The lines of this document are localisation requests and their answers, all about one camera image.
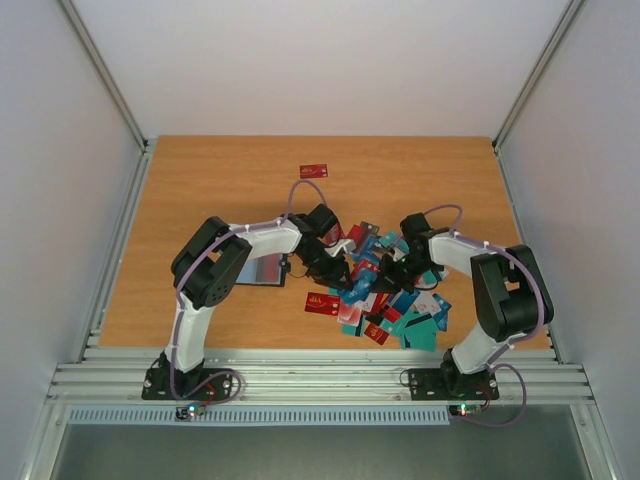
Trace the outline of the black leather card holder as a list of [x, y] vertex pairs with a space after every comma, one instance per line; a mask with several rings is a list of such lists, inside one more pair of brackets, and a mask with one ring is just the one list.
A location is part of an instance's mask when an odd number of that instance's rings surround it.
[[283, 287], [290, 263], [286, 254], [271, 254], [248, 260], [236, 280], [237, 285]]

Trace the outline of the blue card pile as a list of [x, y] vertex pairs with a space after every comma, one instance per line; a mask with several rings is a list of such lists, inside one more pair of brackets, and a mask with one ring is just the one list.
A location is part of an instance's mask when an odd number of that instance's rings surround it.
[[373, 281], [370, 278], [359, 278], [349, 291], [341, 294], [341, 300], [345, 305], [353, 305], [356, 302], [365, 300], [370, 291]]

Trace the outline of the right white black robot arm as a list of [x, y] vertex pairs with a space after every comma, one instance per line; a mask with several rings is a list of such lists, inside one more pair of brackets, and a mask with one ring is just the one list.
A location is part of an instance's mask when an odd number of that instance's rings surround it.
[[467, 400], [489, 385], [503, 354], [553, 319], [553, 303], [535, 256], [526, 245], [501, 248], [451, 228], [435, 229], [423, 213], [407, 216], [400, 229], [409, 252], [399, 259], [382, 257], [372, 290], [412, 292], [419, 276], [447, 267], [471, 278], [477, 317], [438, 368], [410, 371], [413, 396], [432, 391], [445, 400]]

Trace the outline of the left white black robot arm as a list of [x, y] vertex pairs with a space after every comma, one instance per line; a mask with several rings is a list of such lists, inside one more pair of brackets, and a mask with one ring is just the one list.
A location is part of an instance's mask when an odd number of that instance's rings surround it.
[[177, 399], [204, 387], [204, 342], [216, 307], [236, 285], [245, 264], [270, 255], [296, 255], [315, 283], [347, 290], [353, 286], [346, 255], [355, 241], [325, 244], [337, 218], [326, 205], [310, 214], [286, 214], [254, 224], [204, 221], [171, 264], [176, 316], [170, 341], [158, 359], [163, 388]]

